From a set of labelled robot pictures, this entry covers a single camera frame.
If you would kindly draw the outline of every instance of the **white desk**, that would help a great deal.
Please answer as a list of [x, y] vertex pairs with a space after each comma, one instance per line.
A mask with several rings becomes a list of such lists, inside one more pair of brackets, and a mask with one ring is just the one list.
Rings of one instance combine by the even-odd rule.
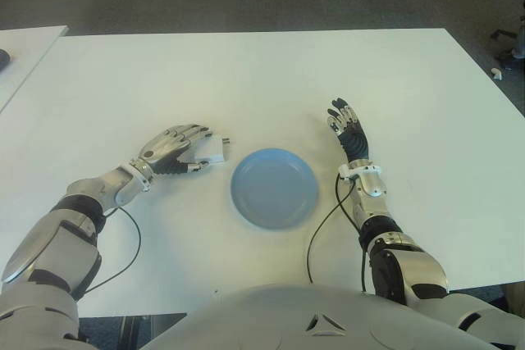
[[0, 30], [0, 48], [11, 62], [0, 71], [0, 112], [67, 26]]
[[[70, 182], [134, 157], [167, 126], [198, 122], [231, 138], [229, 161], [161, 178], [130, 204], [142, 252], [80, 301], [80, 315], [192, 311], [237, 289], [306, 282], [305, 250], [344, 161], [326, 125], [337, 96], [384, 168], [391, 213], [452, 289], [525, 279], [525, 119], [445, 30], [59, 39], [2, 113], [0, 266]], [[231, 201], [235, 166], [266, 147], [299, 154], [317, 177], [319, 201], [297, 229], [256, 229]], [[135, 246], [133, 225], [114, 215], [94, 283]], [[338, 213], [314, 245], [313, 278], [359, 289], [360, 262]]]

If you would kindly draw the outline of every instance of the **blue plate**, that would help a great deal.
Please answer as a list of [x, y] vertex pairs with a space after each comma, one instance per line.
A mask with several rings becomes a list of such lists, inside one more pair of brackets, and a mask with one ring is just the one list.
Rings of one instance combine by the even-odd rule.
[[237, 166], [231, 196], [248, 221], [265, 229], [287, 229], [315, 206], [317, 181], [308, 164], [292, 152], [263, 149]]

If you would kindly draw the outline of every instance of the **triangular logo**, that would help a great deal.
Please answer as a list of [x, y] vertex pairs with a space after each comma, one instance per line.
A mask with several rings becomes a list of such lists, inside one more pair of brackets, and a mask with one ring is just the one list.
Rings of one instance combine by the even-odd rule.
[[345, 336], [346, 329], [327, 315], [314, 315], [306, 328], [312, 336]]

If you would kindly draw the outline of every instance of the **wire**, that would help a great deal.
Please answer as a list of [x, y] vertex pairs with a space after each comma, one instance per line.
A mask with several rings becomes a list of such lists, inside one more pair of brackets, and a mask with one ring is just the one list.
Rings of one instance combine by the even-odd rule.
[[[349, 193], [352, 193], [352, 190], [354, 190], [354, 187], [355, 187], [355, 180], [353, 180], [352, 182], [353, 182], [352, 187], [350, 188]], [[339, 197], [339, 187], [338, 186], [339, 186], [339, 178], [337, 178], [337, 181], [336, 181], [336, 199], [337, 199], [337, 202], [339, 203], [338, 206], [339, 208], [341, 208], [346, 218], [350, 221], [350, 223], [352, 224], [352, 226], [355, 228], [355, 230], [358, 232], [358, 235], [359, 235], [360, 233], [359, 233], [358, 226], [355, 224], [355, 222], [352, 220], [348, 212], [345, 210], [345, 207], [343, 207], [343, 202], [341, 201], [341, 198]]]
[[364, 263], [367, 260], [367, 253], [363, 249], [363, 258], [361, 259], [361, 291], [367, 292], [367, 285], [364, 283]]
[[[348, 212], [345, 210], [345, 207], [343, 207], [342, 201], [339, 197], [339, 189], [337, 188], [337, 184], [336, 184], [336, 198], [337, 198], [337, 202], [339, 203], [339, 207], [345, 214], [346, 218], [350, 221], [350, 223], [352, 223], [352, 226], [355, 228], [358, 234], [360, 234], [358, 226], [355, 224], [355, 222], [352, 220]], [[363, 258], [361, 259], [361, 291], [363, 291], [363, 293], [367, 292], [367, 285], [365, 284], [365, 281], [364, 281], [364, 265], [365, 265], [366, 260], [367, 260], [367, 252], [363, 249]]]
[[135, 262], [135, 260], [137, 259], [137, 256], [139, 255], [139, 252], [140, 252], [140, 246], [142, 244], [142, 235], [140, 233], [140, 228], [139, 228], [139, 225], [137, 225], [137, 222], [135, 221], [135, 219], [133, 219], [133, 216], [130, 215], [130, 213], [122, 208], [122, 207], [118, 207], [118, 208], [115, 208], [113, 211], [111, 211], [109, 214], [106, 215], [106, 219], [113, 215], [117, 210], [121, 210], [123, 211], [130, 219], [131, 221], [133, 222], [133, 224], [135, 225], [135, 228], [137, 229], [137, 235], [139, 236], [139, 245], [137, 246], [137, 251], [135, 252], [135, 255], [133, 256], [133, 258], [131, 259], [130, 263], [125, 266], [124, 268], [122, 268], [121, 270], [119, 270], [116, 274], [114, 274], [113, 276], [110, 276], [109, 278], [107, 278], [106, 280], [103, 280], [102, 282], [100, 282], [99, 284], [96, 284], [94, 285], [91, 289], [87, 289], [85, 290], [84, 294], [87, 294], [89, 293], [90, 291], [93, 291], [95, 289], [98, 289], [100, 286], [102, 286], [103, 284], [106, 284], [107, 282], [109, 282], [110, 280], [113, 280], [115, 279], [118, 275], [120, 275], [121, 273], [123, 273], [124, 271], [126, 271], [128, 268], [130, 268], [130, 266]]
[[339, 174], [337, 174], [337, 176], [336, 176], [336, 196], [338, 197], [337, 205], [335, 207], [333, 207], [330, 210], [330, 212], [328, 212], [328, 215], [325, 216], [325, 218], [322, 220], [321, 224], [316, 228], [315, 232], [312, 235], [312, 238], [310, 239], [310, 243], [308, 244], [308, 251], [306, 252], [306, 271], [308, 272], [308, 279], [310, 280], [310, 283], [313, 283], [312, 272], [310, 271], [310, 250], [312, 249], [313, 241], [314, 241], [315, 237], [317, 236], [317, 233], [319, 232], [321, 227], [323, 227], [323, 225], [326, 223], [326, 221], [331, 216], [331, 214], [334, 213], [334, 211], [337, 208], [342, 207], [341, 204], [348, 197], [350, 197], [350, 194], [352, 193], [352, 190], [354, 190], [355, 182], [354, 182], [354, 184], [352, 184], [352, 187], [350, 188], [350, 191], [348, 192], [348, 194], [346, 194], [346, 196], [342, 200], [340, 200], [339, 199], [339, 191], [338, 191], [339, 179], [340, 179]]

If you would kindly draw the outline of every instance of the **robotic arm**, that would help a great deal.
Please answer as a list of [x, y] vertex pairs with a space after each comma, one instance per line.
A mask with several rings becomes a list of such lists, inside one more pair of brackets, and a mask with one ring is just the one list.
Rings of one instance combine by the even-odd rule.
[[443, 268], [392, 219], [386, 207], [381, 168], [368, 158], [368, 142], [358, 117], [338, 98], [328, 125], [345, 150], [340, 177], [355, 182], [350, 198], [359, 243], [368, 253], [376, 295], [464, 330], [501, 348], [524, 348], [525, 322], [466, 294], [448, 295]]
[[75, 301], [82, 298], [102, 262], [97, 239], [106, 221], [104, 212], [149, 191], [153, 175], [202, 170], [207, 162], [184, 163], [177, 157], [211, 135], [199, 125], [172, 127], [147, 143], [129, 164], [67, 188], [3, 272], [0, 348], [92, 348], [75, 341]]

